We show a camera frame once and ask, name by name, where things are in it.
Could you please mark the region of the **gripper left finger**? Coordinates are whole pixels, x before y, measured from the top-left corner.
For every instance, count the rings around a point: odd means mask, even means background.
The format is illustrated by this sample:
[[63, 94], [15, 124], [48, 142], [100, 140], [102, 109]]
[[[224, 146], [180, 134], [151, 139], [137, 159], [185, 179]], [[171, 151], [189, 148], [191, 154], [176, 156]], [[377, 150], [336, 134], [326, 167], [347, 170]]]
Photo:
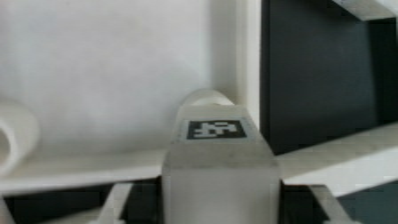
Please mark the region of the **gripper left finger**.
[[159, 224], [157, 183], [132, 182], [112, 186], [100, 215], [87, 224]]

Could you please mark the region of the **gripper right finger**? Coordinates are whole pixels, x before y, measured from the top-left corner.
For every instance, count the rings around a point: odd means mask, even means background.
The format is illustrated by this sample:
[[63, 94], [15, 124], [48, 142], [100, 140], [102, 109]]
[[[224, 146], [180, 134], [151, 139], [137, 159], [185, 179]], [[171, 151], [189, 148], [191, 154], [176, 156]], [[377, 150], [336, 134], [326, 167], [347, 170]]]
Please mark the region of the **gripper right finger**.
[[326, 185], [281, 185], [279, 224], [363, 224]]

